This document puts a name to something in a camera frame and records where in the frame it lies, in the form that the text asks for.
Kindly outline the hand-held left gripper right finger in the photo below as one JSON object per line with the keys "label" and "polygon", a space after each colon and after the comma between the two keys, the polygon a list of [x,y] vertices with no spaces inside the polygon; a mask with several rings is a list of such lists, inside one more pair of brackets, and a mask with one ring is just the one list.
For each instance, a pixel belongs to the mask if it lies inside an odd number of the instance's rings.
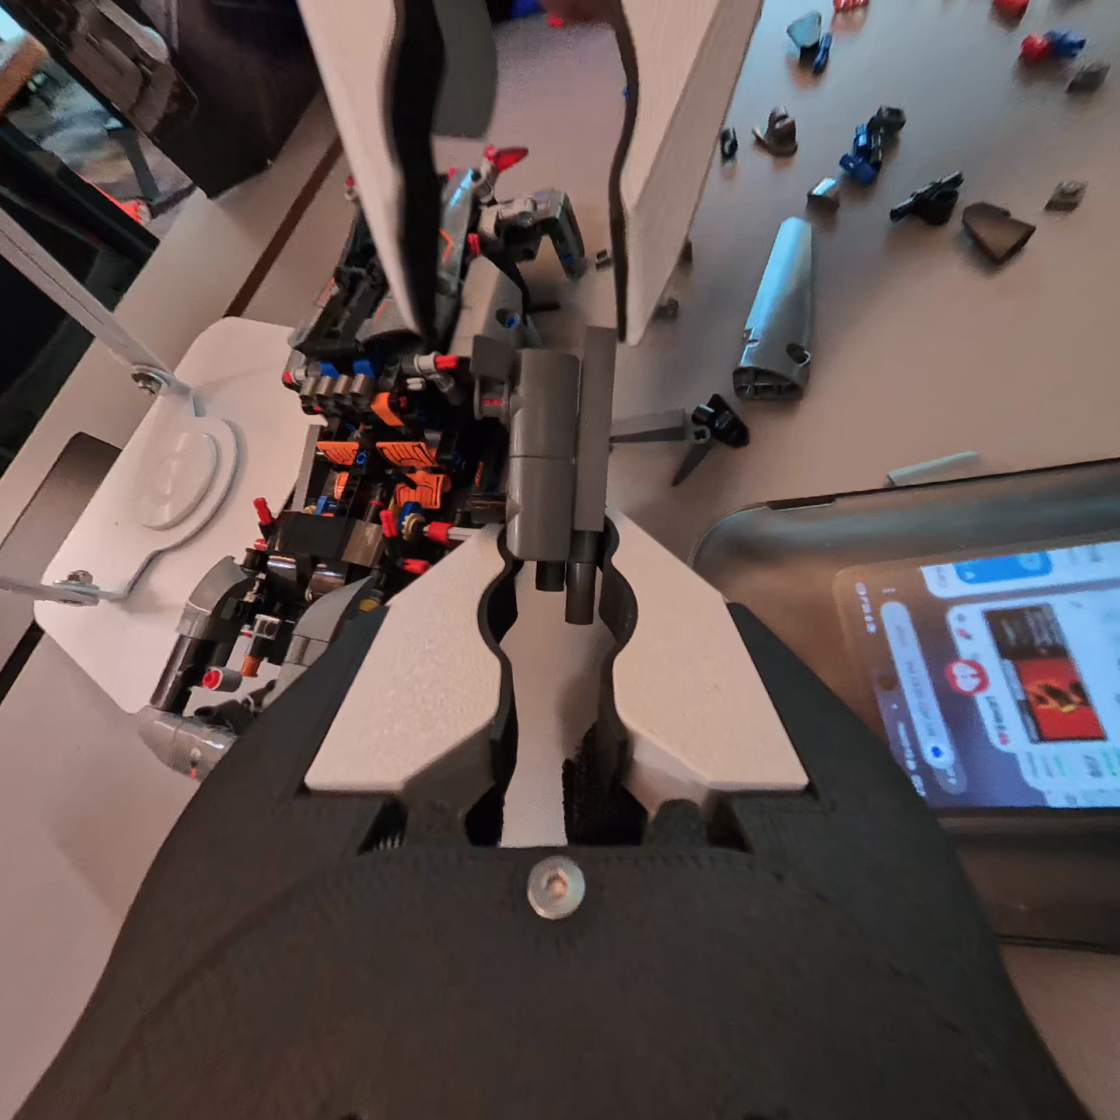
{"label": "hand-held left gripper right finger", "polygon": [[729,601],[647,531],[605,515],[596,710],[563,761],[569,843],[639,843],[668,803],[704,822],[738,794],[801,794],[809,774]]}

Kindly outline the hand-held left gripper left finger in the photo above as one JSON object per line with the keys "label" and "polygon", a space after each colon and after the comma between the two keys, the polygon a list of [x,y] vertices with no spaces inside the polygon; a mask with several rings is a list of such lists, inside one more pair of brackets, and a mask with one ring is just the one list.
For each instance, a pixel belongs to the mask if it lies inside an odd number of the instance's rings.
{"label": "hand-held left gripper left finger", "polygon": [[512,666],[519,571],[487,525],[382,609],[304,773],[310,792],[443,805],[470,843],[498,843],[517,754]]}

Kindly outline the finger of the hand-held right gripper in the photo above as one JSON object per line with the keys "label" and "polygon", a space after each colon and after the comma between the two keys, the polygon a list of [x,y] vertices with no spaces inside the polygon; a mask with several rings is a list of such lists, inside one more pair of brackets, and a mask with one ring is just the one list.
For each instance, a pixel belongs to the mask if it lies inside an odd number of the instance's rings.
{"label": "finger of the hand-held right gripper", "polygon": [[479,138],[496,94],[485,1],[298,1],[356,192],[405,325],[436,334],[432,136]]}
{"label": "finger of the hand-held right gripper", "polygon": [[761,5],[607,5],[626,83],[607,174],[620,342],[639,342],[676,268]]}

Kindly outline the lego car model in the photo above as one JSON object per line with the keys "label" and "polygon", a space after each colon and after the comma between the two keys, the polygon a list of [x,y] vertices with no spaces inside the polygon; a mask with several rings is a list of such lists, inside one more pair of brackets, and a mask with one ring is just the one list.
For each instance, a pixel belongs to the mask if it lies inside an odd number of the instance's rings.
{"label": "lego car model", "polygon": [[540,348],[519,266],[552,241],[584,270],[565,190],[506,197],[527,146],[485,144],[439,173],[436,334],[405,327],[346,176],[354,218],[314,315],[291,334],[281,384],[312,418],[279,512],[255,498],[258,538],[190,592],[140,736],[169,769],[205,776],[268,700],[357,609],[380,607],[483,525],[504,527],[508,432],[476,418],[470,340]]}

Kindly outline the grey lego side panel assembly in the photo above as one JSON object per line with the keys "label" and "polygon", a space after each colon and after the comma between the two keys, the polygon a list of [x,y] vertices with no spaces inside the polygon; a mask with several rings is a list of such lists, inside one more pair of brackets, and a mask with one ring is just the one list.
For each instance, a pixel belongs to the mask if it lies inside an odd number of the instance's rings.
{"label": "grey lego side panel assembly", "polygon": [[502,550],[563,592],[565,622],[590,624],[605,533],[616,331],[588,325],[580,354],[470,340],[476,418],[508,432]]}

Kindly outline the grey curved lego panel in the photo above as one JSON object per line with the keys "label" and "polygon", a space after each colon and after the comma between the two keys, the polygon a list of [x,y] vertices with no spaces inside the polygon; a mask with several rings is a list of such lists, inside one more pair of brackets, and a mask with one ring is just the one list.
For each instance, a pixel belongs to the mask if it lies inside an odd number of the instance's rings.
{"label": "grey curved lego panel", "polygon": [[801,216],[780,222],[750,304],[733,371],[740,399],[797,399],[811,371],[815,232]]}

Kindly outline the black lego axle connector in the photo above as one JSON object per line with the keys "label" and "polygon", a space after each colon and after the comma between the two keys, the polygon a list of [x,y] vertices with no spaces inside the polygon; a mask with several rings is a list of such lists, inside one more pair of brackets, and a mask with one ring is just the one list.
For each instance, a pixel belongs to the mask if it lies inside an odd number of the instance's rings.
{"label": "black lego axle connector", "polygon": [[952,216],[961,184],[961,171],[929,180],[925,186],[910,192],[904,201],[889,209],[889,222],[896,224],[906,218],[919,218],[929,226],[942,226]]}

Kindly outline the long grey lego wedge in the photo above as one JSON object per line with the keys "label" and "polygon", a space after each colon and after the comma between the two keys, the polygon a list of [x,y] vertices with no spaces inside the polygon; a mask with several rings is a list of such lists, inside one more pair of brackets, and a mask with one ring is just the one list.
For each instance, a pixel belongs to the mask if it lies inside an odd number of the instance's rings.
{"label": "long grey lego wedge", "polygon": [[616,416],[611,420],[609,443],[687,441],[691,430],[693,422],[683,409]]}

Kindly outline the black lego pin connector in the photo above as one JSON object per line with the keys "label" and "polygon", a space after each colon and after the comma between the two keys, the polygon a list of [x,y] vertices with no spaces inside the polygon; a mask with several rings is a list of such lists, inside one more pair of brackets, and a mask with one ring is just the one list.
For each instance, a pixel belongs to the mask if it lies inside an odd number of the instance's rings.
{"label": "black lego pin connector", "polygon": [[748,426],[717,392],[710,394],[704,403],[695,405],[689,420],[693,424],[691,441],[695,445],[708,441],[733,449],[748,445]]}

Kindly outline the light grey flat lego piece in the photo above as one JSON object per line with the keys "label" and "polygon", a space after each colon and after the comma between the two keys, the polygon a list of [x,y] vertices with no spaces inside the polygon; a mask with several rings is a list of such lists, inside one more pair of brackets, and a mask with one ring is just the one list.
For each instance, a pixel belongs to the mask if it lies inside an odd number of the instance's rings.
{"label": "light grey flat lego piece", "polygon": [[904,487],[912,483],[925,483],[929,479],[936,479],[944,474],[952,474],[963,466],[971,466],[978,460],[978,453],[975,451],[961,451],[950,453],[927,460],[919,460],[908,466],[893,468],[887,472],[885,479],[889,487]]}

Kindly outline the dark curved lego slope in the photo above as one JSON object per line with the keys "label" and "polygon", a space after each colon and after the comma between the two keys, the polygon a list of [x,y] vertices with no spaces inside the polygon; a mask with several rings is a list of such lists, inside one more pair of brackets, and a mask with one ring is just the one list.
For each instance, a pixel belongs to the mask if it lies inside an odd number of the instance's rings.
{"label": "dark curved lego slope", "polygon": [[1011,214],[999,203],[967,203],[959,218],[973,247],[992,264],[1013,258],[1036,232],[1036,224]]}

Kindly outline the smartphone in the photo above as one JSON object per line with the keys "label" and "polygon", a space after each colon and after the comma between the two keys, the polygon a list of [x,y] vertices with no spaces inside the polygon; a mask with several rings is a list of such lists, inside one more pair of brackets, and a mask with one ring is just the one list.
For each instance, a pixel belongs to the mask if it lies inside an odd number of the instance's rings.
{"label": "smartphone", "polygon": [[931,807],[1117,807],[1117,538],[847,565],[832,601]]}

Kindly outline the clear round disc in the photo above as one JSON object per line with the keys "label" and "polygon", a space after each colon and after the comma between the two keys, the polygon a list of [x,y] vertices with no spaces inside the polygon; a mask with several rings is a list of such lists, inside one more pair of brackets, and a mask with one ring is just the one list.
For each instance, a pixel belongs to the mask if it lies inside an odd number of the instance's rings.
{"label": "clear round disc", "polygon": [[146,437],[133,475],[136,523],[178,525],[207,493],[218,464],[215,437],[199,424],[159,426]]}

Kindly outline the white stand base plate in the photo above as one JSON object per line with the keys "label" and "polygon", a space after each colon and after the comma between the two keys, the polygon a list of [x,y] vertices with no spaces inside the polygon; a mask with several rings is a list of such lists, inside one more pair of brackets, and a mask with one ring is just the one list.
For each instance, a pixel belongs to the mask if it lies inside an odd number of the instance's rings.
{"label": "white stand base plate", "polygon": [[[188,594],[222,557],[258,538],[255,498],[279,512],[312,418],[281,384],[291,329],[245,317],[205,327],[175,369],[186,390],[156,395],[91,494],[41,580],[85,569],[121,601],[91,607],[37,601],[36,622],[121,710],[140,710],[167,662]],[[133,475],[148,435],[196,422],[216,441],[218,464],[201,502],[178,525],[136,523]]]}

